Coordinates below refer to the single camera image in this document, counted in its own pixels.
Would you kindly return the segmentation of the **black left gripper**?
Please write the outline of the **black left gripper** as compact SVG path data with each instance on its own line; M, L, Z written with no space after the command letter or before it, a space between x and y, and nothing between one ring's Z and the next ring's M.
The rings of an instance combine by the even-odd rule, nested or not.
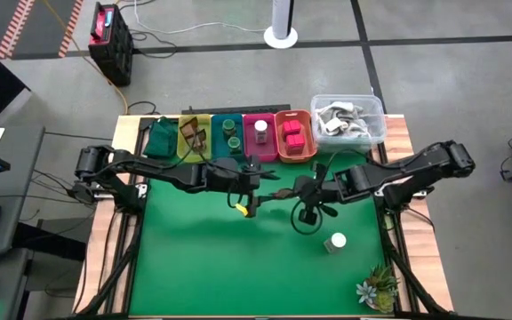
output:
M280 180L273 171L260 174L261 163L258 156L248 156L247 165L242 169L239 175L237 193L247 196L246 218L254 218L258 207L258 200L254 196L254 191L260 187L260 177L264 180ZM278 200L276 196L258 196L259 201Z

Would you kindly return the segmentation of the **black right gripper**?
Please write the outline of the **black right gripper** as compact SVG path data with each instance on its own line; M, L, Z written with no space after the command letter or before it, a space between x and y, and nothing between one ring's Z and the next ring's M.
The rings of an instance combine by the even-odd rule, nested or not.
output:
M298 176L294 181L295 189L303 189L307 184L313 183L312 191L297 191L294 189L280 189L274 194L275 200L299 198L308 201L312 209L325 213L330 217L337 217L338 211L328 206L338 200L338 184L335 181L325 181L329 168L325 164L314 162L312 169L315 172L314 179L309 176Z

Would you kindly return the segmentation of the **white-lidded glass spice jar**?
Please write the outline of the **white-lidded glass spice jar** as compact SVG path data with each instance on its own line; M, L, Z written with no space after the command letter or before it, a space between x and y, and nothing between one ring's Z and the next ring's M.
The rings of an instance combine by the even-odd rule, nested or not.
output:
M344 234L341 232L336 232L331 234L325 241L324 241L324 248L325 250L330 253L334 254L336 252L339 252L342 250L347 244L347 238Z
M257 144L265 144L268 136L268 123L264 120L257 120L254 123L254 139Z

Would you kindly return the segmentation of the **brown spice pouch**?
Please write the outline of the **brown spice pouch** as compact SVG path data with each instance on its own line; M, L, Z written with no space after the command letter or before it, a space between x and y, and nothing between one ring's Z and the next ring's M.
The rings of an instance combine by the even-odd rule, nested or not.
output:
M206 149L206 131L205 129L197 130L189 139L190 147L196 153L203 153Z
M197 127L198 120L195 116L187 118L186 121L180 125L180 133L185 139L193 138L196 136Z

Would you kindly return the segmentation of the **pink plastic bin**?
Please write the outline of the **pink plastic bin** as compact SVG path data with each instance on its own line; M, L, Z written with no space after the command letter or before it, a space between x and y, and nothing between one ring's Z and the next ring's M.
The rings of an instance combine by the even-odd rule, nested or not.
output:
M256 123L262 121L266 126L264 133L256 130ZM277 160L275 115L271 113L247 114L243 117L244 154L258 156L262 163Z

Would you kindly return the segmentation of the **orange plastic bin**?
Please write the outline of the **orange plastic bin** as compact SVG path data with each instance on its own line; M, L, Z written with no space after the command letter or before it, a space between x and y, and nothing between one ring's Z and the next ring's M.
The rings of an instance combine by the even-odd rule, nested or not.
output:
M285 150L285 137L282 134L282 122L298 120L301 124L301 134L305 137L306 145L300 155L289 156ZM280 160L284 163L304 163L317 153L317 146L312 133L311 115L307 110L295 109L280 111L275 115L277 151Z

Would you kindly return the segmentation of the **blue plastic bin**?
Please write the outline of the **blue plastic bin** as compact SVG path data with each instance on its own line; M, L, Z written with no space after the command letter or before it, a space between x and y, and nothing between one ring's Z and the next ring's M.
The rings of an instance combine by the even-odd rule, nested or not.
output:
M222 122L230 118L236 123L236 136L243 142L242 153L230 155L228 152L227 138L224 136L221 125ZM219 114L213 115L211 118L212 126L212 157L232 157L238 161L244 159L244 129L243 129L243 116L241 114Z

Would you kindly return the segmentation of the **grey white crumpled bags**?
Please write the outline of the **grey white crumpled bags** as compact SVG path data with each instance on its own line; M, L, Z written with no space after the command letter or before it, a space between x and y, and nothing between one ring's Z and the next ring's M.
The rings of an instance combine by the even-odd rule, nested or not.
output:
M364 108L352 102L335 101L315 111L319 131L324 136L367 138L368 124L364 120Z

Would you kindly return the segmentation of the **green table mat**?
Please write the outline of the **green table mat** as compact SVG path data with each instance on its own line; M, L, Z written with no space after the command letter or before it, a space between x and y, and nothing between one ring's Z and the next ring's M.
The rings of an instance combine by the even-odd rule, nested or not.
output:
M294 199L264 203L254 218L222 193L182 192L153 180L140 238L132 316L367 315L356 285L384 261L375 204L338 205L314 229ZM334 254L333 233L347 238Z

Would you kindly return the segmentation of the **yellow plastic bin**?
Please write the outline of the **yellow plastic bin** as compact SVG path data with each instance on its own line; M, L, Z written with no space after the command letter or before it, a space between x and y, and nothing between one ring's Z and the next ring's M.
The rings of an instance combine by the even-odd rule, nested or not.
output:
M206 131L206 149L203 153L196 153L190 147L189 139L185 139L180 133L180 125L183 124L187 118L196 117L198 120L197 130L205 129ZM178 143L177 143L177 156L185 163L199 163L204 159L208 160L212 156L212 128L211 117L206 114L181 116L178 122Z

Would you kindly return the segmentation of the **clear plastic storage container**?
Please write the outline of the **clear plastic storage container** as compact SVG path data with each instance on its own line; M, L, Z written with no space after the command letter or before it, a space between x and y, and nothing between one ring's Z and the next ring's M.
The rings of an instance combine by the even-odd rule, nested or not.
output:
M352 102L364 108L364 120L368 124L367 138L350 138L346 136L324 136L319 131L315 111L326 107L335 101ZM344 148L352 148L366 153L375 145L384 141L387 136L385 114L381 101L374 95L354 94L319 94L310 103L312 133L318 149L321 152L335 152Z

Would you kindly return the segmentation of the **small succulent plant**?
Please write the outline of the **small succulent plant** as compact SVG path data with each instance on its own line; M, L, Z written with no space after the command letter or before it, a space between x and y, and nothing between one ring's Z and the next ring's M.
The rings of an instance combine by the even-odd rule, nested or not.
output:
M376 265L368 277L356 285L358 303L381 313L392 313L397 302L398 284L391 266Z

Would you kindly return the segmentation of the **white tower fan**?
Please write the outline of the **white tower fan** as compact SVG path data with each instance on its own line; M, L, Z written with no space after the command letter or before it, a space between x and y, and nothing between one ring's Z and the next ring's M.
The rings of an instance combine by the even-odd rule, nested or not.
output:
M273 0L271 25L264 32L265 43L274 49L288 49L298 41L292 27L295 0Z

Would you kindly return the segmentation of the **black crate with red top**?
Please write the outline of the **black crate with red top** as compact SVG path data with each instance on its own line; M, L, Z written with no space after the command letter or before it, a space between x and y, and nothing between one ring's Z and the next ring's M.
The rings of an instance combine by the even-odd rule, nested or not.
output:
M89 53L104 76L115 86L131 83L133 40L116 4L95 3Z

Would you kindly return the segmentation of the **grey desk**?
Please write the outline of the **grey desk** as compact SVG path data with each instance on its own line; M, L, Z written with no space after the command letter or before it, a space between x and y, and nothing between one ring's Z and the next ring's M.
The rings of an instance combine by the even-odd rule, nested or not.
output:
M0 172L0 254L12 248L44 133L45 128L41 125L3 128L0 158L11 168Z

